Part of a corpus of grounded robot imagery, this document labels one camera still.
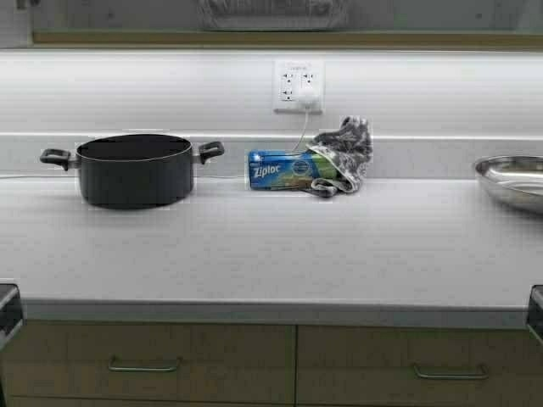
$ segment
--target ziploc logo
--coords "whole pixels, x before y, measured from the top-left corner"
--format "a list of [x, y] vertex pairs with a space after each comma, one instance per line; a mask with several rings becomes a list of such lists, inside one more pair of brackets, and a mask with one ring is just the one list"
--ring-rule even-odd
[[281, 169], [281, 165], [268, 165], [266, 167], [259, 167], [254, 168], [253, 177], [255, 179], [257, 178], [264, 178], [266, 176], [270, 176], [272, 174], [276, 174]]

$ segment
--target outlet cover plate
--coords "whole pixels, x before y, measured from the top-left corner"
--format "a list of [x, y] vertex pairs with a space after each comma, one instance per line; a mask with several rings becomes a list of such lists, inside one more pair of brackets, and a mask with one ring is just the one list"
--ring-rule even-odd
[[317, 101], [311, 113], [324, 111], [324, 62], [321, 60], [278, 60], [275, 63], [273, 109], [278, 112], [305, 113], [298, 97], [305, 88], [310, 88]]

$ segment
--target blue box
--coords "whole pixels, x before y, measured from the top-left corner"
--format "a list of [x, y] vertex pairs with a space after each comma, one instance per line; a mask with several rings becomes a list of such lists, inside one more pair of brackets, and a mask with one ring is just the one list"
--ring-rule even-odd
[[249, 182], [253, 189], [308, 188], [316, 178], [336, 179], [338, 171], [312, 151], [253, 150], [249, 153]]

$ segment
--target oven mitt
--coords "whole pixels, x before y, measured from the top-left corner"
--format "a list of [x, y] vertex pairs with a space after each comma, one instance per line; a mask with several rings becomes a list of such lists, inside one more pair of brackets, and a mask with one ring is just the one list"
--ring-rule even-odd
[[341, 175], [335, 180], [313, 180], [308, 192], [331, 198], [338, 191], [353, 193], [360, 189], [366, 177], [367, 165], [373, 156], [373, 142], [367, 120], [360, 116], [349, 116], [338, 131], [319, 134], [307, 147], [327, 159]]

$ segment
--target drawer handle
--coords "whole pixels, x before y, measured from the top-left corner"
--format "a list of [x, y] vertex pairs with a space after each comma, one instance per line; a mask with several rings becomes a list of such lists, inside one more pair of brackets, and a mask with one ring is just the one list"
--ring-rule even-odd
[[108, 369], [109, 371], [124, 371], [129, 373], [172, 373], [179, 369], [181, 364], [181, 359], [176, 359], [176, 362], [172, 366], [165, 367], [133, 367], [133, 366], [118, 366], [116, 363], [119, 362], [119, 359], [116, 356], [111, 356], [109, 360]]
[[413, 370], [419, 379], [424, 380], [486, 380], [489, 372], [485, 365], [478, 366], [480, 373], [449, 374], [449, 373], [424, 373], [418, 365], [413, 365]]

